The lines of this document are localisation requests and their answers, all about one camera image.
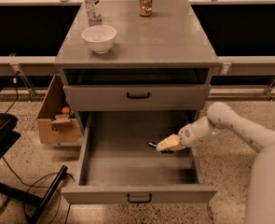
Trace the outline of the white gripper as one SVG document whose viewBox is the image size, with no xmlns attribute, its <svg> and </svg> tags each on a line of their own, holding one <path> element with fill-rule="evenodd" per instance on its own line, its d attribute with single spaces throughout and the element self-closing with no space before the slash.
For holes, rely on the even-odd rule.
<svg viewBox="0 0 275 224">
<path fill-rule="evenodd" d="M 172 134 L 160 141 L 156 150 L 158 152 L 178 151 L 186 147 L 193 147 L 217 132 L 218 129 L 208 118 L 203 117 L 181 128 L 178 134 Z"/>
</svg>

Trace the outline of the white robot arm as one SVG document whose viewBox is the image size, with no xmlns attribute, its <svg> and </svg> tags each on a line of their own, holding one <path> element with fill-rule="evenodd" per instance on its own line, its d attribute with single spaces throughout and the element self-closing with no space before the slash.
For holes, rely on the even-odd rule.
<svg viewBox="0 0 275 224">
<path fill-rule="evenodd" d="M 255 153 L 244 224 L 275 224 L 275 131 L 239 115 L 222 102 L 208 106 L 206 115 L 157 144 L 158 152 L 194 147 L 207 138 L 231 131 Z"/>
</svg>

